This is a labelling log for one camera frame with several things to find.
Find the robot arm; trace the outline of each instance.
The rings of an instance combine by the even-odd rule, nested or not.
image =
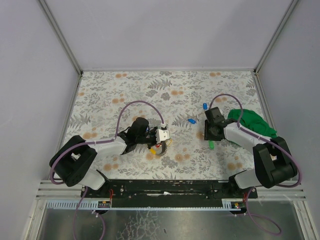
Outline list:
[[[127,132],[119,132],[117,138],[112,142],[91,146],[83,145],[71,150],[58,162],[54,171],[68,187],[81,184],[98,190],[108,179],[101,172],[90,169],[94,159],[127,154],[133,151],[137,144],[147,144],[149,149],[156,144],[161,144],[160,155],[162,155],[166,150],[166,141],[169,139],[170,132],[165,124],[150,130],[148,120],[138,117]],[[50,167],[64,151],[84,142],[85,140],[79,135],[73,136],[51,159]]]
[[[205,120],[204,140],[221,141],[226,139],[253,154],[254,169],[245,170],[229,178],[231,181],[234,180],[240,189],[260,185],[271,188],[297,175],[297,167],[283,152],[260,140],[260,137],[270,140],[290,154],[288,145],[283,138],[266,137],[241,126],[246,131],[244,132],[239,129],[236,120],[225,119],[218,107],[205,111],[205,115],[207,120]]]

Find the crumpled green fabric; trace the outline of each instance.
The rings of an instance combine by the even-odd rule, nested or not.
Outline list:
[[[238,120],[240,113],[241,109],[232,109],[228,114],[228,119]],[[277,136],[277,131],[270,127],[261,116],[252,110],[243,109],[243,116],[240,120],[240,124],[257,134],[270,138],[275,138]]]

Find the floral tablecloth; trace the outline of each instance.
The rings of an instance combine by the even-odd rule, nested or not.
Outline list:
[[[93,169],[110,179],[225,180],[253,168],[254,162],[248,151],[227,140],[215,142],[213,150],[203,140],[203,103],[209,105],[221,93],[236,96],[244,108],[262,116],[249,71],[84,72],[64,142],[74,135],[87,141],[114,136],[121,109],[129,102],[144,100],[153,104],[168,124],[173,141],[166,154],[159,157],[138,145],[125,155],[95,159]],[[217,98],[214,105],[225,117],[239,108],[229,97]],[[148,119],[150,126],[161,122],[151,107],[137,103],[125,110],[120,131],[137,117]]]

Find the reflective surface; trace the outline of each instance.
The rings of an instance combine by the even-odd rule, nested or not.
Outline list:
[[[290,202],[250,202],[252,213],[266,215],[283,230],[280,237],[260,230],[249,216],[234,217],[218,211],[116,211],[102,215],[106,224],[104,240],[302,240],[299,221]],[[74,210],[47,209],[38,240],[71,240]],[[277,228],[257,220],[264,228]],[[78,240],[98,240],[102,223],[90,211],[79,211],[76,218]]]

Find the white wall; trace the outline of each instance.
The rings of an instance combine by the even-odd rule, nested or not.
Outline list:
[[[47,0],[84,70],[253,69],[291,0]]]
[[[0,7],[0,239],[21,237],[77,75],[35,0]]]
[[[319,9],[319,0],[300,1],[259,74],[276,128],[301,165],[302,183],[317,227],[320,226]]]

